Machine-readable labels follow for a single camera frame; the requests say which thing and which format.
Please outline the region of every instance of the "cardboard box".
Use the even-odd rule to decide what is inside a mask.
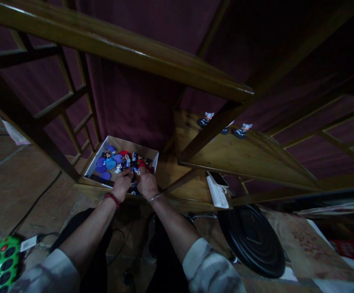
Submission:
[[[106,153],[108,151],[109,145],[113,145],[116,148],[117,153],[121,151],[127,151],[129,153],[135,152],[138,155],[151,159],[152,163],[150,164],[150,167],[154,167],[154,172],[156,171],[156,165],[158,163],[158,157],[159,157],[158,151],[147,148],[145,146],[141,146],[139,144],[135,144],[133,142],[129,142],[127,140],[122,140],[119,138],[108,136],[102,143],[100,149],[98,150],[91,164],[87,168],[84,174],[85,178],[101,183],[105,187],[113,188],[114,182],[118,175],[115,173],[116,168],[114,168],[113,170],[107,170],[107,172],[109,172],[112,175],[111,179],[108,181],[101,179],[100,174],[96,172],[97,160],[102,157],[102,153]]]

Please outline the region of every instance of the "hand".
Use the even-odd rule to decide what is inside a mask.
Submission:
[[[122,203],[125,200],[125,194],[131,186],[132,178],[133,171],[131,168],[128,168],[117,175],[115,185],[113,185],[112,194],[119,203]]]
[[[137,176],[137,189],[149,201],[159,193],[155,175],[151,174],[145,167],[140,167],[139,169],[140,176]]]

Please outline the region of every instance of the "floor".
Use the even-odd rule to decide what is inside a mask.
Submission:
[[[25,215],[35,199],[54,180],[59,169],[44,157],[35,146],[16,146],[0,120],[0,241],[10,233],[16,223]],[[66,223],[78,212],[96,207],[98,202],[83,196],[72,185],[73,181],[62,174],[57,182],[44,194],[18,233],[25,238],[39,233],[60,232]],[[147,237],[150,206],[138,208],[124,206],[116,214],[113,225],[121,229],[126,244],[108,267],[109,292],[131,292],[122,281],[128,270],[135,278],[137,292],[144,292],[155,270],[147,265],[141,255]],[[200,234],[221,254],[230,257],[230,251],[216,219],[199,218],[195,221]],[[47,236],[24,261],[24,269],[40,263],[48,254],[55,236]],[[109,261],[113,260],[122,245],[122,235],[115,233],[107,251]],[[263,278],[244,265],[235,265],[245,282],[248,292],[320,292],[314,285],[287,280]]]

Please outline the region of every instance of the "black stool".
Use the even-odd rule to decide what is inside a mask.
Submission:
[[[224,237],[235,258],[255,273],[267,278],[284,274],[285,257],[281,243],[266,217],[255,205],[237,206],[233,210],[189,214],[190,221],[198,217],[217,218]]]

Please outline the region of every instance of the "white cloth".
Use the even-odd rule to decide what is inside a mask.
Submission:
[[[246,292],[232,264],[215,252],[204,239],[198,239],[182,263],[190,292]]]
[[[215,252],[204,239],[198,239],[182,263],[190,292],[246,292],[232,264]],[[71,260],[56,249],[39,265],[26,271],[10,293],[79,292],[79,273]]]
[[[60,249],[26,271],[14,283],[10,293],[79,292],[80,277],[76,267]]]

